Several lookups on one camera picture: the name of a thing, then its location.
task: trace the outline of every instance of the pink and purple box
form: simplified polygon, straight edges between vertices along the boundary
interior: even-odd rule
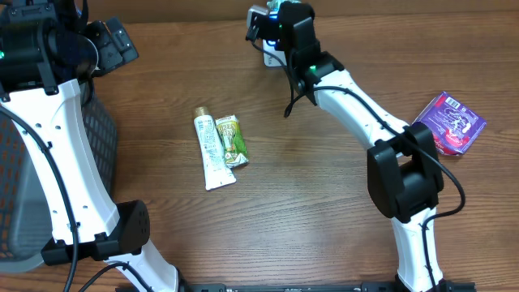
[[[431,129],[438,152],[445,155],[464,154],[487,125],[484,118],[446,92],[433,99],[415,122]]]

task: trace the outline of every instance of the white label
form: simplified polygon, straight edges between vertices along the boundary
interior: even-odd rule
[[[447,100],[445,102],[447,102],[447,104],[449,104],[450,106],[452,106],[456,110],[457,110],[457,108],[460,107],[460,103],[457,102],[457,101],[454,101],[454,99],[451,98],[451,97],[447,97]]]

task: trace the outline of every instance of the tan cap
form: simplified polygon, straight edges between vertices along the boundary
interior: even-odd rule
[[[209,109],[206,106],[200,106],[193,111],[195,118],[201,117],[203,115],[209,115]]]

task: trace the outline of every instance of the white tube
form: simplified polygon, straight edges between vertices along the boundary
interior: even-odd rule
[[[235,183],[233,172],[225,164],[224,148],[214,119],[206,107],[195,109],[195,129],[204,163],[205,189],[209,191]]]

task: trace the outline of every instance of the green snack wrapper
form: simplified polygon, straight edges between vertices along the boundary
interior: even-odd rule
[[[218,134],[224,145],[224,158],[228,167],[233,168],[249,162],[247,148],[243,141],[239,121],[235,115],[216,120]]]

